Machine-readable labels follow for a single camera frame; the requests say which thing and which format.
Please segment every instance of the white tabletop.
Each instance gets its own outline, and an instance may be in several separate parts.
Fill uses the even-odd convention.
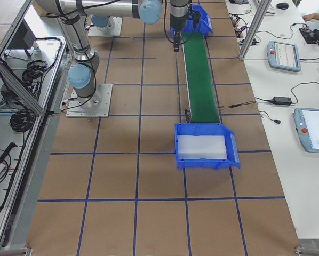
[[[280,0],[272,0],[275,7]],[[290,25],[303,23],[301,15],[291,0],[287,0],[287,10],[276,9],[274,16],[265,16],[259,30],[267,30],[276,36],[289,38],[292,35]],[[230,13],[244,13],[248,4],[230,4],[226,0]],[[252,12],[257,7],[252,4]],[[250,26],[253,14],[241,16]],[[268,33],[258,33],[261,43],[250,47],[245,66],[251,81],[254,95],[262,99],[274,96],[295,98],[290,89],[299,83],[319,82],[319,61],[302,62],[298,73],[272,69],[267,61],[266,47],[269,41],[296,44],[300,58],[319,58],[319,47],[304,42],[298,28],[293,26],[292,39],[278,39]],[[263,114],[263,124],[272,150],[275,164],[280,176],[285,197],[299,239],[319,239],[319,154],[306,152],[296,132],[293,111],[297,107],[319,108],[319,85],[300,85],[293,90],[298,97],[298,104],[290,107],[259,103],[260,111],[266,111],[272,119],[281,120],[281,124],[271,122]]]

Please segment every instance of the tiled floor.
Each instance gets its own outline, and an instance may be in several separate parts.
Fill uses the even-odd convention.
[[[226,4],[202,5],[219,103],[253,100]],[[114,83],[111,116],[61,117],[27,245],[35,256],[293,256],[297,236],[255,105],[221,115],[241,170],[176,169],[174,123],[188,99],[182,51],[162,22],[124,19],[121,38],[91,39],[98,82]]]

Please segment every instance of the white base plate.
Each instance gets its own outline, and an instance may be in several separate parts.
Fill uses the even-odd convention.
[[[99,106],[95,107],[92,111],[87,111],[82,107],[68,109],[66,116],[72,117],[108,117],[110,111],[111,95],[113,84],[98,84],[97,91],[102,95],[102,102]],[[76,92],[73,90],[71,98],[76,98]],[[77,100],[71,101],[68,108],[78,106]]]
[[[121,30],[122,30],[122,17],[112,17],[115,21],[115,27],[108,31],[104,32],[101,30],[98,30],[97,27],[91,27],[89,31],[89,37],[111,37],[111,36],[121,36]]]

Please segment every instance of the green conveyor belt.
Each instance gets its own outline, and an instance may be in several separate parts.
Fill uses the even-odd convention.
[[[183,34],[186,41],[190,33]],[[192,123],[220,123],[202,33],[193,33],[184,44],[187,86]]]

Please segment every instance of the blue plastic tray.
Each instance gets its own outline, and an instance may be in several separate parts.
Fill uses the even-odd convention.
[[[180,159],[178,157],[178,135],[223,135],[227,150],[227,159]],[[223,124],[218,123],[189,123],[175,124],[175,154],[177,168],[240,168],[239,155],[235,143],[234,133]]]
[[[195,32],[202,32],[203,36],[206,36],[208,33],[213,33],[213,28],[212,28],[212,23],[209,18],[209,15],[207,12],[202,8],[201,5],[196,4],[193,5],[193,10],[199,11],[200,12],[200,21],[198,23],[197,28],[195,29]],[[171,29],[171,36],[174,36],[174,29]],[[193,32],[193,21],[192,20],[187,20],[187,25],[185,28],[182,30],[182,32]]]

